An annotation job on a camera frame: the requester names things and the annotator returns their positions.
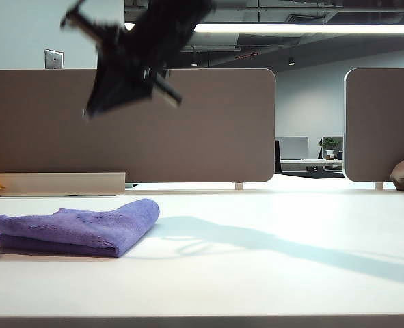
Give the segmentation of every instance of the potted plant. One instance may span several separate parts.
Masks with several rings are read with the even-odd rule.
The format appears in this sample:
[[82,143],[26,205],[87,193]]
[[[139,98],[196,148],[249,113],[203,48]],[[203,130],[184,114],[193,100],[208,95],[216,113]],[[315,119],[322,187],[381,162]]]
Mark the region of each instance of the potted plant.
[[319,146],[325,148],[326,156],[330,159],[334,158],[334,147],[337,146],[340,142],[335,140],[333,137],[325,138],[325,141],[320,140]]

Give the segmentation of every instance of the electrical outlet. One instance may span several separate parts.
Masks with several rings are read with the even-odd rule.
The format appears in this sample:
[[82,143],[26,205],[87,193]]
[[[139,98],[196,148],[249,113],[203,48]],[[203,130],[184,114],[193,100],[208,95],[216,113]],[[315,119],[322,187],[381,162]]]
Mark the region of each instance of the electrical outlet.
[[46,70],[63,70],[64,69],[64,53],[61,51],[45,49],[45,69]]

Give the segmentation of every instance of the office chair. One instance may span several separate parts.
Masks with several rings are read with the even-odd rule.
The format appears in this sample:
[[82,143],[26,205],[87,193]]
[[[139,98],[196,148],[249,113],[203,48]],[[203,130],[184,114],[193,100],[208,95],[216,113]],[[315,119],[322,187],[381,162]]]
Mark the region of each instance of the office chair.
[[281,174],[282,167],[281,167],[281,152],[279,141],[275,140],[275,173]]

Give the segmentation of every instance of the exposed ceiling ducts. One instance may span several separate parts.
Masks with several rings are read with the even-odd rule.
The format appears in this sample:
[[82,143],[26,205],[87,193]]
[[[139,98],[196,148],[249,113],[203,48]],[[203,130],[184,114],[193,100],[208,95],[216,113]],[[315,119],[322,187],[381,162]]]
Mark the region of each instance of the exposed ceiling ducts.
[[[148,0],[126,0],[126,22],[135,22],[148,4]],[[217,9],[204,22],[404,24],[404,0],[218,0]],[[310,33],[300,36],[195,33],[172,67],[190,67],[194,53],[200,66],[212,66],[247,58],[249,54],[255,57],[255,53],[282,52],[303,45],[310,48],[309,44],[320,45],[333,37]]]

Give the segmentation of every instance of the partition leg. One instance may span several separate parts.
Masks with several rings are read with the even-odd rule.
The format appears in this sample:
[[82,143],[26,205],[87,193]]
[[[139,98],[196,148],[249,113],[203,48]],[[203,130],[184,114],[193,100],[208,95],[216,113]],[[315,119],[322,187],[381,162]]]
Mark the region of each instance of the partition leg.
[[384,182],[375,182],[375,190],[384,190]]

